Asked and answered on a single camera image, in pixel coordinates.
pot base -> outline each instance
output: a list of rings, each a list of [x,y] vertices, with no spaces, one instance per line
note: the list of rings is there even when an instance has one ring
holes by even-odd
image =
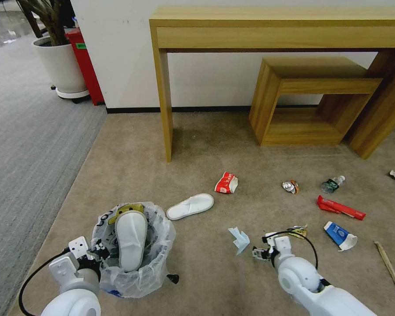
[[[77,99],[77,98],[86,97],[87,95],[89,95],[88,90],[84,90],[81,92],[75,92],[75,93],[63,93],[63,92],[60,92],[58,90],[58,88],[56,88],[56,92],[57,92],[57,95],[59,97],[62,97],[63,99]]]

red trash can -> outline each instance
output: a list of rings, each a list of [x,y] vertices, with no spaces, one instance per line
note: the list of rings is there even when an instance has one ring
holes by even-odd
[[[91,59],[89,58],[88,51],[86,50],[85,41],[83,40],[82,33],[79,28],[74,29],[66,34],[75,52],[76,59],[85,79],[86,87],[91,95],[92,103],[94,105],[105,104],[104,97],[102,96],[100,84],[98,83],[97,76],[93,69]]]

wooden stool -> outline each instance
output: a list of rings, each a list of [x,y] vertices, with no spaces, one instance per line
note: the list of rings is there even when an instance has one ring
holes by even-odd
[[[380,78],[344,57],[262,59],[250,123],[260,145],[338,144]],[[282,94],[324,94],[317,108],[277,108]]]

white bag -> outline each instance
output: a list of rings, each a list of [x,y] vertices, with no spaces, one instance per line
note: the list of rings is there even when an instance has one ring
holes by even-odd
[[[91,249],[103,258],[100,266],[102,290],[121,298],[141,298],[159,289],[167,276],[172,282],[178,282],[178,275],[169,274],[166,267],[176,230],[158,205],[135,202],[144,206],[144,215],[148,221],[144,258],[137,271],[124,272],[119,267],[115,225],[108,224],[108,221],[126,204],[119,204],[98,218],[92,232]]]

white wall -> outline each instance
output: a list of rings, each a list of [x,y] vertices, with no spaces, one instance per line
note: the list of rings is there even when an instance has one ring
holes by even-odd
[[[158,5],[395,5],[395,0],[72,0],[108,108],[158,107],[148,19]],[[338,53],[368,67],[375,53]],[[250,105],[266,53],[169,54],[172,105]],[[313,104],[316,96],[283,98]]]

